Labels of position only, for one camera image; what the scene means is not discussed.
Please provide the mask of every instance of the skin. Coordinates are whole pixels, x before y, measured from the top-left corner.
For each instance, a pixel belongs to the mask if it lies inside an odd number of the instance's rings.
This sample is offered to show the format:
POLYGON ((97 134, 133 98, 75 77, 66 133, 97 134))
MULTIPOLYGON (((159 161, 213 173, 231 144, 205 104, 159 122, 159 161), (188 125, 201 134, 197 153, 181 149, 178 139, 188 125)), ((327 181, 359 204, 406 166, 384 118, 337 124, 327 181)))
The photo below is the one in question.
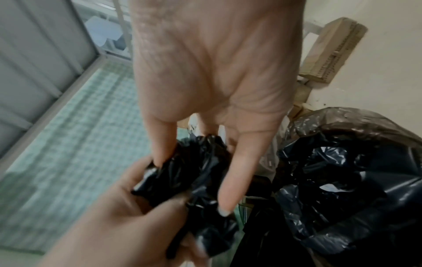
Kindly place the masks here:
POLYGON ((130 0, 134 72, 155 165, 176 122, 226 128, 233 160, 218 195, 232 211, 293 103, 305 0, 130 0))
POLYGON ((142 180, 151 157, 135 162, 41 260, 38 267, 178 267, 184 261, 207 266, 192 235, 173 260, 165 253, 186 222, 187 197, 177 196, 154 209, 130 190, 142 180))

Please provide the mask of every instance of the plastic bag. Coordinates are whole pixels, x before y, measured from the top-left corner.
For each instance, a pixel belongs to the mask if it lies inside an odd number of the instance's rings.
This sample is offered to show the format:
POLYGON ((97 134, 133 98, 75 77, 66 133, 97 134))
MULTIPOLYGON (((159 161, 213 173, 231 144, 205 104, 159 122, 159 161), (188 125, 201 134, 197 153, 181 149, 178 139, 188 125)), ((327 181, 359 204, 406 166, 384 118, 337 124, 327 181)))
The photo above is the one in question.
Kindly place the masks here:
POLYGON ((234 216, 223 217, 217 194, 231 156, 219 136, 192 136, 179 140, 175 153, 162 168, 152 163, 144 179, 132 194, 142 196, 152 207, 184 191, 191 192, 187 202, 188 219, 167 250, 173 258, 181 239, 190 231, 212 257, 228 250, 234 243, 238 225, 234 216))
POLYGON ((278 155, 277 202, 302 245, 335 266, 420 263, 421 138, 377 113, 326 108, 293 121, 278 155))

